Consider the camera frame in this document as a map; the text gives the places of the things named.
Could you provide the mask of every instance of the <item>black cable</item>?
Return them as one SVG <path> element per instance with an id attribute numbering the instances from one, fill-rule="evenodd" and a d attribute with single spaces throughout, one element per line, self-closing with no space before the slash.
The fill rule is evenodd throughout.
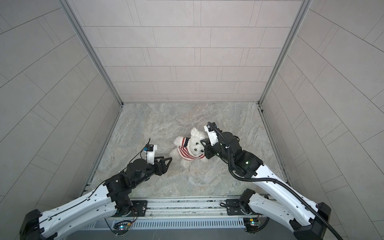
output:
<path id="1" fill-rule="evenodd" d="M 237 180 L 243 181 L 243 182 L 273 182 L 275 184 L 279 184 L 280 186 L 284 187 L 286 190 L 288 190 L 293 196 L 295 196 L 304 206 L 305 208 L 313 213 L 330 231 L 331 233 L 338 239 L 343 240 L 342 237 L 338 234 L 338 232 L 318 213 L 316 212 L 304 199 L 302 199 L 292 188 L 287 186 L 285 183 L 280 182 L 279 180 L 275 178 L 269 178 L 269 177 L 262 177 L 262 178 L 242 178 L 239 176 L 236 176 L 233 173 L 233 167 L 235 160 L 233 159 L 233 156 L 231 156 L 231 152 L 229 150 L 230 146 L 223 134 L 215 127 L 212 123 L 208 122 L 208 125 L 223 139 L 225 143 L 225 148 L 227 150 L 228 155 L 228 171 L 229 173 Z"/>
<path id="2" fill-rule="evenodd" d="M 145 146 L 140 150 L 140 152 L 138 152 L 138 153 L 137 153 L 137 154 L 136 154 L 136 155 L 135 155 L 135 156 L 128 162 L 128 164 L 130 164 L 130 163 L 132 162 L 132 160 L 144 150 L 144 148 L 145 148 Z"/>
<path id="3" fill-rule="evenodd" d="M 111 227 L 109 226 L 107 220 L 106 220 L 105 218 L 104 218 L 104 220 L 105 220 L 105 223 L 107 224 L 107 226 L 109 227 L 109 229 L 111 230 L 111 232 L 112 232 L 113 234 L 115 234 L 115 233 L 112 231 Z"/>
<path id="4" fill-rule="evenodd" d="M 148 160 L 148 158 L 147 158 L 147 153 L 148 153 L 148 149 L 146 150 L 146 152 L 145 152 L 145 160 L 147 161 Z"/>
<path id="5" fill-rule="evenodd" d="M 226 208 L 233 208 L 233 209 L 241 209 L 240 207 L 234 207 L 234 206 L 231 206 L 231 205 L 228 205 L 228 204 L 225 204 L 223 202 L 220 203 L 220 207 L 226 207 Z"/>
<path id="6" fill-rule="evenodd" d="M 247 232 L 247 233 L 257 233 L 258 231 L 261 231 L 263 228 L 265 228 L 265 226 L 268 224 L 268 222 L 269 222 L 269 217 L 266 217 L 265 222 L 261 226 L 259 226 L 259 228 L 257 228 L 257 230 L 252 231 L 252 232 Z"/>
<path id="7" fill-rule="evenodd" d="M 133 209 L 135 209 L 136 211 L 137 211 L 137 216 L 136 216 L 136 219 L 135 219 L 135 211 L 133 211 L 133 222 L 132 222 L 132 224 L 137 220 L 137 218 L 139 217 L 139 211 L 135 208 L 135 207 L 133 207 Z"/>

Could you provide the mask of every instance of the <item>marble floor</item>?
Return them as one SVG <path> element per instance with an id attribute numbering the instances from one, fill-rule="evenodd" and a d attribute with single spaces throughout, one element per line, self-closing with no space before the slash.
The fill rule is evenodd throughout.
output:
<path id="1" fill-rule="evenodd" d="M 168 157 L 177 136 L 189 137 L 193 127 L 204 131 L 208 121 L 238 136 L 244 150 L 254 153 L 284 179 L 255 103 L 126 104 L 91 187 L 125 168 L 149 138 L 151 144 L 157 144 L 156 156 Z M 234 179 L 218 157 L 208 162 L 195 160 L 188 168 L 181 161 L 185 160 L 174 159 L 166 174 L 152 176 L 133 189 L 130 197 L 240 195 L 246 188 L 264 193 L 253 183 Z"/>

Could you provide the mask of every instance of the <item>tiled wall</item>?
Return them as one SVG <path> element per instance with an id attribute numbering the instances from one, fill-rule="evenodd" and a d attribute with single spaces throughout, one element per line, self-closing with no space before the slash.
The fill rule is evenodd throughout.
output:
<path id="1" fill-rule="evenodd" d="M 0 1 L 0 234 L 81 192 L 119 104 L 56 0 Z"/>
<path id="2" fill-rule="evenodd" d="M 384 236 L 383 15 L 314 0 L 263 104 L 294 188 L 349 240 Z"/>
<path id="3" fill-rule="evenodd" d="M 124 102 L 258 101 L 301 1 L 70 0 Z"/>

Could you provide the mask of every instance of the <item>red and white striped sweater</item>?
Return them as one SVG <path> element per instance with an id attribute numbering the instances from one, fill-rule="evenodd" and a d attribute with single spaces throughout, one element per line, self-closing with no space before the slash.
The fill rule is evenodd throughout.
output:
<path id="1" fill-rule="evenodd" d="M 183 159 L 185 159 L 185 160 L 187 160 L 187 161 L 194 161 L 194 160 L 196 160 L 197 158 L 200 158 L 200 159 L 204 158 L 204 157 L 205 157 L 204 153 L 201 154 L 201 155 L 198 156 L 198 157 L 195 157 L 195 156 L 191 153 L 191 151 L 189 150 L 189 144 L 188 144 L 188 143 L 189 143 L 189 139 L 190 139 L 190 137 L 184 137 L 184 138 L 181 140 L 181 145 L 177 147 L 177 151 L 179 152 L 179 155 L 180 155 Z"/>

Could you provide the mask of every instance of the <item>stuffed animal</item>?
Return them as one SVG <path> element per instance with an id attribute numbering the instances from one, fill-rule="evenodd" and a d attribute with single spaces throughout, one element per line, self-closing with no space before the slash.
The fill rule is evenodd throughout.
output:
<path id="1" fill-rule="evenodd" d="M 185 167 L 189 165 L 187 162 L 192 162 L 196 159 L 201 159 L 205 162 L 207 158 L 204 155 L 204 146 L 200 142 L 200 140 L 205 138 L 204 133 L 194 127 L 191 130 L 191 137 L 177 137 L 173 141 L 177 148 L 170 155 L 172 157 L 179 155 L 184 160 L 182 164 Z"/>

